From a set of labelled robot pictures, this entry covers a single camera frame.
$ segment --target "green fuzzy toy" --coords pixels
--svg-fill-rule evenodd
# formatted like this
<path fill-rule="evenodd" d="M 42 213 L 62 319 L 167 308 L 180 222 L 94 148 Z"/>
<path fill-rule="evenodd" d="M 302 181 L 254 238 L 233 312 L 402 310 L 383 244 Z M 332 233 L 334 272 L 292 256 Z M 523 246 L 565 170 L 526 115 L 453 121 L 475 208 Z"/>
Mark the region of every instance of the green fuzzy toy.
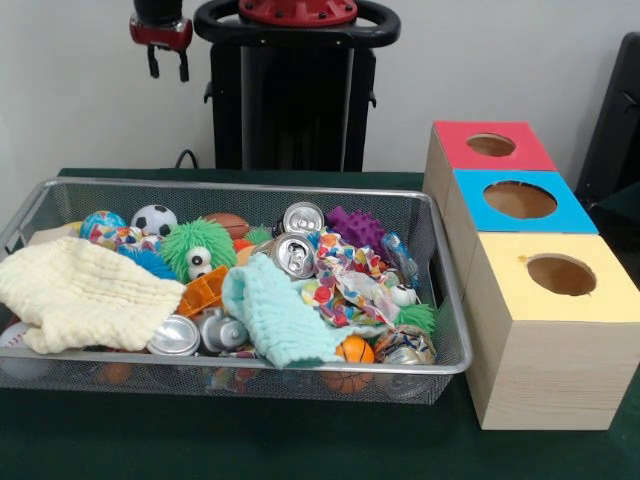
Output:
<path fill-rule="evenodd" d="M 233 240 L 217 222 L 198 218 L 190 223 L 171 227 L 171 233 L 162 242 L 162 259 L 178 277 L 178 281 L 189 283 L 187 252 L 194 247 L 204 247 L 211 254 L 211 268 L 221 265 L 233 267 L 238 261 L 233 249 Z"/>
<path fill-rule="evenodd" d="M 271 236 L 271 230 L 264 225 L 260 225 L 259 227 L 249 230 L 244 236 L 244 239 L 251 242 L 253 245 L 260 245 L 273 239 L 273 237 Z"/>
<path fill-rule="evenodd" d="M 426 303 L 421 303 L 402 307 L 394 323 L 396 326 L 413 325 L 431 334 L 435 329 L 436 319 L 433 314 L 433 307 Z"/>

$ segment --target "blue panel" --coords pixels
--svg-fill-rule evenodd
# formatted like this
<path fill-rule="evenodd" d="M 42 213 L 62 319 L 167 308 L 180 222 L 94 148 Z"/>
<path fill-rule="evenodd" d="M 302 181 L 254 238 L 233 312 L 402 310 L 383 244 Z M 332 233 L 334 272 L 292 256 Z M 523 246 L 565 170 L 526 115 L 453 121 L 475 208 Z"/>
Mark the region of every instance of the blue panel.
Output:
<path fill-rule="evenodd" d="M 456 170 L 454 173 L 478 231 L 598 233 L 562 176 L 556 172 Z M 488 187 L 501 182 L 522 182 L 541 188 L 555 198 L 557 208 L 542 218 L 520 219 L 506 215 L 484 198 Z"/>

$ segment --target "orange toy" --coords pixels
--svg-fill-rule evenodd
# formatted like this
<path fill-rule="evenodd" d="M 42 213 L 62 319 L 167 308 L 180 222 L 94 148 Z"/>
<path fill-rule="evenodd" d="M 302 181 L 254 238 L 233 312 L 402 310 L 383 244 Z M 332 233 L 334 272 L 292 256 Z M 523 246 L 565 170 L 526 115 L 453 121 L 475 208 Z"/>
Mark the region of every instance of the orange toy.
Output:
<path fill-rule="evenodd" d="M 251 245 L 249 247 L 243 248 L 238 252 L 238 263 L 236 263 L 236 267 L 245 267 L 249 263 L 249 257 L 253 253 L 253 250 L 256 247 Z"/>
<path fill-rule="evenodd" d="M 227 272 L 227 267 L 222 265 L 188 283 L 187 290 L 182 294 L 182 300 L 178 305 L 178 315 L 190 317 L 207 307 L 221 307 L 222 281 Z"/>
<path fill-rule="evenodd" d="M 336 355 L 340 355 L 350 363 L 373 363 L 375 355 L 369 344 L 357 335 L 350 335 L 338 345 Z M 324 383 L 336 392 L 352 394 L 363 390 L 371 380 L 371 373 L 341 373 L 325 372 L 322 374 Z"/>
<path fill-rule="evenodd" d="M 246 238 L 238 238 L 238 239 L 233 241 L 233 248 L 236 251 L 236 253 L 238 253 L 242 249 L 245 249 L 245 248 L 251 247 L 251 246 L 253 246 L 253 243 L 251 243 Z"/>

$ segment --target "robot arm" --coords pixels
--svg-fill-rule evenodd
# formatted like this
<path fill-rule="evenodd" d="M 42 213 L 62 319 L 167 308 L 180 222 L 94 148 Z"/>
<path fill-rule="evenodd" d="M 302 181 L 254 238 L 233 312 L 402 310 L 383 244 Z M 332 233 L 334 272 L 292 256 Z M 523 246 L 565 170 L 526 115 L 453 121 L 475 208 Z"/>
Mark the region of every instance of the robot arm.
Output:
<path fill-rule="evenodd" d="M 182 16 L 182 0 L 133 0 L 135 13 L 129 31 L 135 43 L 146 45 L 149 73 L 158 78 L 155 49 L 169 50 L 180 56 L 180 80 L 189 80 L 187 47 L 193 37 L 191 20 Z"/>

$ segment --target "soda can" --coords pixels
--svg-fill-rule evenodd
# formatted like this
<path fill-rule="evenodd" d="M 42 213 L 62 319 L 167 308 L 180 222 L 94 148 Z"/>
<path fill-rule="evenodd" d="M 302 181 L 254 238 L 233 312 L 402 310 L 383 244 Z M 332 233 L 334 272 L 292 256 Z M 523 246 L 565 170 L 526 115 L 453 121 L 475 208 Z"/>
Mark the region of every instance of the soda can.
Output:
<path fill-rule="evenodd" d="M 187 317 L 170 315 L 153 334 L 147 350 L 156 355 L 193 355 L 200 346 L 200 331 Z"/>
<path fill-rule="evenodd" d="M 383 333 L 374 348 L 376 361 L 394 365 L 434 365 L 436 349 L 429 334 L 413 325 Z"/>
<path fill-rule="evenodd" d="M 271 246 L 273 245 L 273 242 L 275 240 L 267 240 L 264 243 L 261 243 L 260 245 L 257 245 L 256 248 L 253 249 L 253 251 L 251 252 L 251 255 L 255 255 L 257 253 L 264 253 L 267 256 L 270 254 L 271 252 Z"/>
<path fill-rule="evenodd" d="M 221 307 L 205 309 L 197 323 L 207 353 L 230 352 L 249 340 L 249 332 L 242 322 L 225 315 Z"/>
<path fill-rule="evenodd" d="M 272 229 L 273 237 L 283 233 L 298 233 L 307 236 L 324 227 L 324 213 L 311 202 L 298 202 L 285 210 L 284 215 Z"/>
<path fill-rule="evenodd" d="M 294 280 L 313 277 L 315 249 L 305 236 L 283 233 L 275 238 L 269 256 L 278 268 Z"/>

